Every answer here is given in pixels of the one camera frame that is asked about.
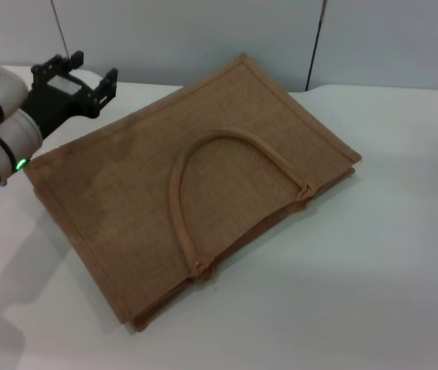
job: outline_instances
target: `white wall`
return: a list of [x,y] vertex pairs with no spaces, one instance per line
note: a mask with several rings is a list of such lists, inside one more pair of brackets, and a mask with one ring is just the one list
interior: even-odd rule
[[55,0],[69,52],[123,81],[186,85],[245,51],[302,91],[322,0]]
[[310,88],[438,89],[438,0],[328,0]]
[[31,65],[65,53],[49,0],[0,0],[0,62]]

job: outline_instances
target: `rope handle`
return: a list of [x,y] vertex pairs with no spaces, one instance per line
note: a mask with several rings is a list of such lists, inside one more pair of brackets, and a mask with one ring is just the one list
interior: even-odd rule
[[195,138],[192,143],[185,146],[178,155],[171,173],[170,180],[170,212],[173,221],[174,232],[177,235],[178,242],[183,250],[190,268],[190,278],[198,280],[209,280],[214,276],[216,266],[213,263],[214,258],[208,256],[198,256],[194,242],[191,240],[188,233],[187,225],[185,224],[183,211],[181,208],[180,188],[183,178],[184,169],[187,166],[188,160],[201,146],[209,143],[212,140],[232,138],[245,141],[251,144],[256,149],[260,150],[268,159],[270,159],[282,172],[293,180],[299,187],[300,191],[295,199],[295,202],[306,201],[314,193],[314,187],[309,185],[303,177],[296,172],[292,165],[277,153],[271,146],[259,137],[242,129],[225,128],[225,129],[210,129],[201,133]]

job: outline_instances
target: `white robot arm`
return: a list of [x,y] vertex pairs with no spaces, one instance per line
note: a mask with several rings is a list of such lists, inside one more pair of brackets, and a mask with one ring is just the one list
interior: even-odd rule
[[83,53],[56,55],[33,66],[32,90],[0,66],[0,186],[31,159],[42,141],[68,118],[96,118],[116,95],[118,71],[111,69],[90,89],[70,72],[83,64]]

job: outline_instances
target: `jute bag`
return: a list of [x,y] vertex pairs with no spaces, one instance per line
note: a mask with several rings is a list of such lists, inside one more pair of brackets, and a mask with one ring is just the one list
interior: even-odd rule
[[25,172],[118,319],[143,329],[359,160],[241,55]]

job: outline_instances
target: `table surface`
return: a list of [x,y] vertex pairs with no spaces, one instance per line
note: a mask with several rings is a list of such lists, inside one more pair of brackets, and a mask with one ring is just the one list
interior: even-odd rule
[[[100,118],[71,119],[40,153],[176,89],[120,83]],[[0,369],[437,370],[438,91],[292,95],[362,154],[356,174],[142,333],[118,323],[25,175],[14,175],[0,189]]]

